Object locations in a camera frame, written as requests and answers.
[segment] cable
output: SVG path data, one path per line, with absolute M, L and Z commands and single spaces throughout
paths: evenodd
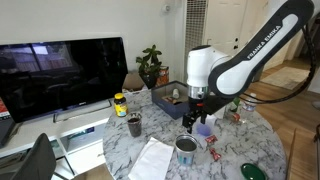
M 308 53 L 310 56 L 310 71 L 309 71 L 309 75 L 307 77 L 307 79 L 305 80 L 305 82 L 302 84 L 302 86 L 297 89 L 295 92 L 293 92 L 292 94 L 289 94 L 288 96 L 285 96 L 283 98 L 279 98 L 279 99 L 274 99 L 274 100 L 263 100 L 263 99 L 259 99 L 256 97 L 252 97 L 249 94 L 243 93 L 243 95 L 251 97 L 255 100 L 257 100 L 257 102 L 255 102 L 256 104 L 273 104 L 273 103 L 278 103 L 278 102 L 282 102 L 282 101 L 286 101 L 290 98 L 293 98 L 295 96 L 297 96 L 298 94 L 300 94 L 306 87 L 309 86 L 312 78 L 314 77 L 314 74 L 316 72 L 316 53 L 315 53 L 315 48 L 314 45 L 312 43 L 310 34 L 309 34 L 309 27 L 308 24 L 306 24 L 305 28 L 302 28 L 302 32 L 304 35 L 304 39 L 306 41 L 307 47 L 308 47 Z

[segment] television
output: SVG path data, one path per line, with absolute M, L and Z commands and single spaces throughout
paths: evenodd
M 0 45 L 0 97 L 17 123 L 112 98 L 127 73 L 121 37 Z

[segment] marble table top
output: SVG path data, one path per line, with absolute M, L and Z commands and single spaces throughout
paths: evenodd
M 182 118 L 174 120 L 152 104 L 150 91 L 126 97 L 129 110 L 140 109 L 142 134 L 131 137 L 125 118 L 115 114 L 110 117 L 103 137 L 103 148 L 106 165 L 114 179 L 129 179 L 128 174 L 150 137 L 174 146 L 178 135 L 187 134 L 181 125 Z M 212 146 L 206 145 L 204 137 L 194 135 L 200 143 L 193 165 L 179 165 L 175 150 L 166 179 L 244 179 L 240 171 L 244 163 L 257 165 L 269 179 L 285 179 L 287 165 L 282 143 L 265 119 L 257 112 L 254 117 L 254 120 L 243 124 L 218 119 L 213 128 L 218 141 Z M 214 161 L 209 147 L 214 147 L 222 155 L 221 159 Z

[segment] green plant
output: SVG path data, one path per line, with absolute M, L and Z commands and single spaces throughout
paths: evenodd
M 153 45 L 151 48 L 147 48 L 142 51 L 147 55 L 144 57 L 137 57 L 136 62 L 140 63 L 139 73 L 140 74 L 154 74 L 156 76 L 159 75 L 160 66 L 162 64 L 158 59 L 158 55 L 161 55 L 161 51 L 156 50 L 156 45 Z

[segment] black chair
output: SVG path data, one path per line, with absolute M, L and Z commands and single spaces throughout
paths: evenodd
M 52 150 L 48 136 L 42 133 L 27 154 L 22 166 L 16 172 L 0 174 L 1 180 L 47 180 L 53 174 L 61 179 L 63 176 L 54 172 L 56 158 Z

